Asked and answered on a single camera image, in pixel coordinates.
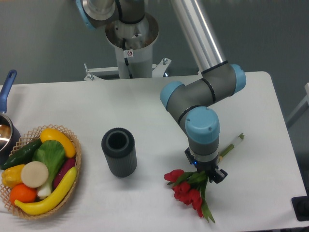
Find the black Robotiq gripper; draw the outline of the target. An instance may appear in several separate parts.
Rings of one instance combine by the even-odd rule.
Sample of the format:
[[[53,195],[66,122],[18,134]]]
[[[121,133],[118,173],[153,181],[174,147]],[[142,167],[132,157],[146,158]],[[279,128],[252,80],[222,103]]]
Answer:
[[[190,164],[194,165],[198,172],[204,171],[209,176],[209,181],[219,184],[227,177],[227,172],[218,169],[218,149],[207,155],[194,153],[190,148],[185,150]]]

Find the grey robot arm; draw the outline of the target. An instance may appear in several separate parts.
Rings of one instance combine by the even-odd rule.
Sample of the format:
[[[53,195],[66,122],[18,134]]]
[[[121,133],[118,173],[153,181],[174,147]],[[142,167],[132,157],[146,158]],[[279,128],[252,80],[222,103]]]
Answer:
[[[152,46],[158,23],[146,13],[144,1],[78,0],[76,5],[88,28],[105,27],[121,79],[153,77]],[[224,57],[200,1],[173,0],[171,5],[201,78],[188,85],[167,84],[160,100],[188,138],[185,153],[190,163],[211,182],[220,183],[227,174],[217,166],[220,123],[210,106],[241,91],[246,75]]]

